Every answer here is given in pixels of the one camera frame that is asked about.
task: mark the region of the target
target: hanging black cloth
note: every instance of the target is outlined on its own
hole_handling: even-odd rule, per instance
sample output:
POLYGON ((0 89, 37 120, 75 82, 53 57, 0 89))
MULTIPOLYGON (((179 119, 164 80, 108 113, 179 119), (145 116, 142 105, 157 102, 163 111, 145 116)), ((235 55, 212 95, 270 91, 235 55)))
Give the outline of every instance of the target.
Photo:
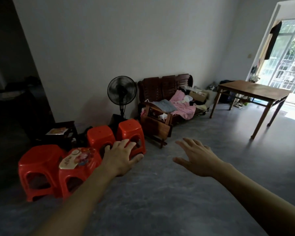
POLYGON ((269 46, 268 46, 268 49, 266 51, 266 55, 265 55, 265 60, 266 59, 270 59, 270 55, 272 53, 272 50, 273 50, 273 47, 274 47, 274 44, 276 42, 276 39, 279 35, 279 32, 281 30, 281 27, 282 27, 282 21, 280 21, 276 26, 274 26, 271 31, 270 31, 270 34, 272 34, 272 37, 271 37, 271 40, 270 40, 270 43, 269 43, 269 46))

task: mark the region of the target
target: pink blanket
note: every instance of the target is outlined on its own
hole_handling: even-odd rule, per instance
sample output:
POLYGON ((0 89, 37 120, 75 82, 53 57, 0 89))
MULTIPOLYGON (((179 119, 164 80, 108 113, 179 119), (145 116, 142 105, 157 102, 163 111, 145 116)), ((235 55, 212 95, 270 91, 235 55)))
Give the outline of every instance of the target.
POLYGON ((181 90, 177 90, 174 96, 170 99, 170 102, 178 109, 177 111, 171 112, 171 114, 181 115, 184 119, 192 119, 194 112, 196 111, 196 106, 190 106, 189 103, 178 103, 178 101, 183 100, 185 94, 181 90))

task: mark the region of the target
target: table leg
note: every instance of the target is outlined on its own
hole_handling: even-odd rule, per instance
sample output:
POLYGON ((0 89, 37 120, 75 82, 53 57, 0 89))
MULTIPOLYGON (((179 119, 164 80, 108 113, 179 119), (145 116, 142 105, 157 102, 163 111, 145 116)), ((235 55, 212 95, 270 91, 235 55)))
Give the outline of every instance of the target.
POLYGON ((214 110, 215 110, 215 107, 216 107, 217 103, 218 103, 219 100, 220 100, 221 92, 222 92, 221 89, 219 89, 219 91, 217 92, 217 95, 216 95, 216 98, 215 98, 215 101, 214 101, 214 105, 213 105, 213 108, 212 108, 212 111, 211 111, 210 118, 212 118, 212 115, 213 115, 213 112, 214 112, 214 110))
POLYGON ((234 100, 231 102, 231 105, 229 106, 228 111, 230 111, 230 110, 232 109, 232 107, 233 107, 235 101, 236 101, 236 98, 234 98, 234 100))
POLYGON ((274 112, 274 114, 273 114, 270 122, 268 123, 267 127, 270 127, 271 126, 271 124, 273 123, 273 121, 274 121, 277 113, 280 111, 280 109, 281 109, 281 107, 283 106, 284 103, 285 103, 285 100, 279 103, 279 105, 277 106, 277 108, 276 108, 276 110, 275 110, 275 112, 274 112))
POLYGON ((261 116, 261 118, 260 118, 260 120, 259 120, 259 122, 258 122, 258 124, 256 126, 256 129, 255 129, 254 133, 250 137, 251 139, 255 139, 256 134, 258 133, 258 131, 259 131, 264 119, 266 118, 266 115, 268 114, 272 104, 273 104, 273 102, 268 102, 268 104, 267 104, 266 108, 264 109, 263 114, 262 114, 262 116, 261 116))

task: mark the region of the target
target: black electric fan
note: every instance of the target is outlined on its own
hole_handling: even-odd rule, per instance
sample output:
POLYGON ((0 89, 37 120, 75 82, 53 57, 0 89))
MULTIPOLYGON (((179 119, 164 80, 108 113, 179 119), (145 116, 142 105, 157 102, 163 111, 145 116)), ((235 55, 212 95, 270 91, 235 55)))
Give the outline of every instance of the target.
POLYGON ((124 119, 126 105, 136 97, 137 85, 127 76, 118 76, 110 81, 107 94, 110 101, 119 105, 121 118, 124 119))

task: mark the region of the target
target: red plastic stool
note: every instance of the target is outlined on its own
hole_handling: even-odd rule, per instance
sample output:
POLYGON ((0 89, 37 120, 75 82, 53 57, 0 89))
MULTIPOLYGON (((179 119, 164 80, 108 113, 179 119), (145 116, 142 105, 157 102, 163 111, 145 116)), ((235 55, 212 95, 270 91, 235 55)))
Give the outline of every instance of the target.
POLYGON ((47 194, 53 194, 56 198, 62 197, 58 170, 59 163, 65 155, 66 152, 57 145, 42 145, 32 147, 22 156, 19 160, 19 177, 27 195, 27 201, 33 201, 35 196, 47 194), (48 183, 38 186, 37 189, 32 188, 31 183, 36 176, 42 175, 46 177, 48 183))
POLYGON ((102 163, 102 158, 99 155, 98 151, 95 150, 93 157, 89 159, 88 163, 86 163, 85 165, 76 166, 74 169, 70 169, 70 170, 59 169, 59 181, 61 185, 63 199, 67 199, 73 193, 72 191, 68 189, 68 185, 67 185, 68 181, 71 178, 78 178, 82 182, 84 182, 92 174, 94 169, 97 168, 101 163, 102 163))
POLYGON ((115 140, 113 131, 108 126, 93 127, 87 131, 90 147, 96 149, 101 157, 104 156, 105 146, 113 146, 115 140))
POLYGON ((129 139, 131 142, 137 143, 137 146, 132 149, 129 159, 133 158, 139 153, 146 153, 144 134, 138 121, 129 119, 119 123, 117 130, 117 140, 122 141, 123 139, 129 139))

